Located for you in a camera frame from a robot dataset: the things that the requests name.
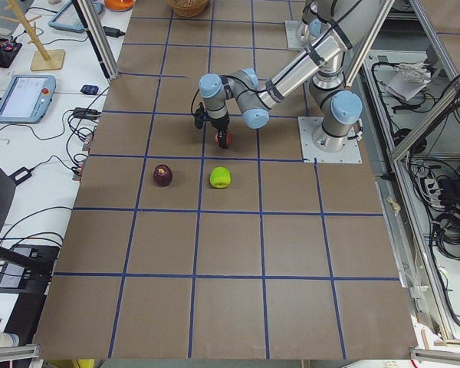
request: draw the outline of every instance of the wooden stand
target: wooden stand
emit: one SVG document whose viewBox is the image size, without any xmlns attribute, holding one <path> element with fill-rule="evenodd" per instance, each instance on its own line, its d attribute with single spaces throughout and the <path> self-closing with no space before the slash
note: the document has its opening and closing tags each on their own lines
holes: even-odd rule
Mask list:
<svg viewBox="0 0 460 368">
<path fill-rule="evenodd" d="M 36 33 L 36 20 L 41 16 L 33 17 L 32 19 L 27 19 L 22 11 L 21 7 L 18 6 L 16 0 L 7 0 L 8 6 L 5 10 L 11 9 L 17 19 L 9 17 L 1 17 L 7 19 L 8 21 L 15 21 L 21 23 L 24 26 L 25 31 L 28 33 L 31 40 L 29 44 L 33 43 L 38 50 L 34 53 L 31 63 L 31 71 L 56 71 L 63 67 L 64 62 L 64 50 L 49 50 L 46 51 L 39 37 Z"/>
</svg>

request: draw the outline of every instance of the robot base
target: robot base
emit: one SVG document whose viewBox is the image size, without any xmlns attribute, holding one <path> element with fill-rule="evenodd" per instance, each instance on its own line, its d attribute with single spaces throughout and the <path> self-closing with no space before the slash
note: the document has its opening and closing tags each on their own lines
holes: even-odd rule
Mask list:
<svg viewBox="0 0 460 368">
<path fill-rule="evenodd" d="M 297 29 L 300 27 L 301 21 L 285 21 L 284 27 L 286 29 L 286 41 L 288 43 L 288 50 L 301 51 L 304 49 L 306 42 L 302 42 L 297 37 Z"/>
<path fill-rule="evenodd" d="M 312 134 L 322 124 L 322 117 L 298 117 L 301 152 L 305 163 L 352 163 L 361 164 L 360 148 L 356 140 L 348 140 L 346 146 L 337 153 L 327 153 L 315 146 Z M 350 136 L 355 136 L 351 129 Z"/>
</svg>

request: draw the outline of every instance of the cardboard surface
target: cardboard surface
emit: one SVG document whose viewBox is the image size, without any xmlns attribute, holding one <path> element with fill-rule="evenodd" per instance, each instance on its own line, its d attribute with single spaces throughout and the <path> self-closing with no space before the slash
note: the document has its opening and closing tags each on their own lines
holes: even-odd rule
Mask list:
<svg viewBox="0 0 460 368">
<path fill-rule="evenodd" d="M 460 0 L 421 0 L 436 33 L 460 35 Z"/>
<path fill-rule="evenodd" d="M 304 88 L 258 132 L 232 117 L 227 150 L 189 113 L 202 74 L 262 79 L 293 59 L 278 29 L 295 5 L 213 0 L 187 20 L 136 4 L 35 338 L 42 357 L 408 357 L 365 150 L 363 165 L 302 163 L 297 116 L 317 112 Z M 170 186 L 153 182 L 160 163 Z M 216 166 L 227 189 L 209 185 Z"/>
</svg>

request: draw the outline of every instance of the white table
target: white table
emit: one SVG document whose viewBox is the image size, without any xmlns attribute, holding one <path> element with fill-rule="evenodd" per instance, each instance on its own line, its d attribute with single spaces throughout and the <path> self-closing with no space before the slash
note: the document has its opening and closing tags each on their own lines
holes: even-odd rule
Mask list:
<svg viewBox="0 0 460 368">
<path fill-rule="evenodd" d="M 51 5 L 47 0 L 36 0 L 32 6 L 49 8 L 57 11 L 60 10 L 64 4 L 66 4 L 66 0 L 63 0 L 57 5 Z M 11 18 L 14 18 L 12 11 L 10 12 Z M 27 18 L 33 18 L 38 14 L 42 15 L 42 17 L 36 21 L 36 24 L 38 28 L 44 31 L 44 34 L 39 37 L 43 43 L 48 43 L 59 38 L 81 41 L 87 37 L 85 32 L 78 34 L 68 31 L 59 31 L 49 27 L 48 22 L 51 20 L 53 13 L 32 9 L 27 12 Z M 115 12 L 105 8 L 99 18 L 102 25 L 126 31 L 130 16 L 131 11 Z M 20 35 L 23 31 L 24 28 L 22 25 L 19 25 L 15 31 L 15 35 Z M 123 38 L 109 37 L 107 39 L 113 51 L 113 55 L 117 59 L 121 51 Z M 88 39 L 85 42 L 57 41 L 53 44 L 44 46 L 46 50 L 64 49 L 66 51 L 62 69 L 59 71 L 44 72 L 30 71 L 32 57 L 37 48 L 34 44 L 28 44 L 30 41 L 28 34 L 19 36 L 17 41 L 23 44 L 22 49 L 18 52 L 17 60 L 12 62 L 9 69 L 0 70 L 0 90 L 5 90 L 7 88 L 11 77 L 15 74 L 53 75 L 57 81 L 56 93 L 61 94 L 78 94 L 84 84 L 97 85 L 101 91 L 108 86 L 107 80 L 100 69 L 97 57 Z"/>
<path fill-rule="evenodd" d="M 47 0 L 36 0 L 32 6 L 59 10 L 66 3 L 63 0 L 58 5 L 50 5 Z M 37 26 L 44 30 L 40 39 L 46 43 L 57 38 L 84 39 L 86 34 L 76 34 L 73 32 L 59 31 L 48 26 L 52 13 L 33 9 L 28 11 L 28 18 L 36 14 L 43 14 L 37 20 Z M 125 31 L 130 20 L 131 11 L 113 12 L 104 9 L 100 15 L 102 25 L 119 28 Z M 23 27 L 19 25 L 15 35 L 23 32 Z M 66 110 L 75 107 L 88 107 L 94 101 L 95 96 L 87 96 L 80 93 L 84 84 L 94 84 L 99 86 L 100 91 L 107 86 L 100 65 L 95 56 L 90 41 L 71 42 L 58 41 L 48 45 L 47 49 L 63 48 L 66 51 L 64 66 L 59 71 L 30 72 L 32 56 L 36 50 L 33 44 L 27 44 L 28 35 L 23 34 L 18 37 L 18 41 L 23 44 L 18 56 L 9 69 L 0 70 L 0 97 L 2 97 L 11 78 L 16 74 L 48 74 L 56 78 L 56 90 L 54 92 L 51 105 L 49 106 L 44 118 L 38 124 L 31 124 L 36 134 L 40 137 L 50 137 L 58 135 L 62 127 L 62 116 Z M 119 57 L 123 38 L 108 38 L 113 50 L 114 57 Z M 105 101 L 105 94 L 101 96 L 91 108 L 101 111 Z M 0 167 L 10 175 L 15 170 L 25 166 L 31 168 L 39 162 L 47 160 L 51 155 L 62 158 L 66 164 L 68 161 L 65 145 L 71 131 L 66 126 L 64 134 L 53 140 L 37 140 L 27 127 L 9 126 L 0 132 Z M 69 144 L 71 155 L 82 152 L 82 143 L 77 137 L 73 137 Z M 30 215 L 41 209 L 53 206 L 65 206 L 71 208 L 77 195 L 79 182 L 72 180 L 72 172 L 67 170 L 56 159 L 52 159 L 48 164 L 39 166 L 32 177 L 21 185 L 15 192 L 15 197 L 5 222 L 2 235 L 8 227 L 15 224 L 19 219 Z M 22 222 L 8 234 L 8 237 L 25 237 L 36 232 L 57 232 L 64 235 L 70 218 L 70 211 L 65 209 L 53 209 L 42 212 L 34 217 Z M 13 241 L 5 242 L 9 247 Z M 25 241 L 24 244 L 44 244 L 51 245 L 45 241 Z M 0 330 L 4 330 L 11 315 L 12 308 L 17 301 L 17 294 L 0 294 Z"/>
</svg>

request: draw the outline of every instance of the small red object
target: small red object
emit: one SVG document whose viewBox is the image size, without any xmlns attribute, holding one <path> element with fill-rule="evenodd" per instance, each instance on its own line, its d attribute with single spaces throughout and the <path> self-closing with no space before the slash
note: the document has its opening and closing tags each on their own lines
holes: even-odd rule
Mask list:
<svg viewBox="0 0 460 368">
<path fill-rule="evenodd" d="M 157 165 L 153 170 L 153 181 L 159 186 L 168 186 L 172 178 L 172 170 L 167 165 Z"/>
<path fill-rule="evenodd" d="M 215 142 L 218 145 L 218 133 L 215 134 Z M 227 147 L 230 147 L 233 143 L 233 135 L 230 130 L 227 130 Z"/>
</svg>

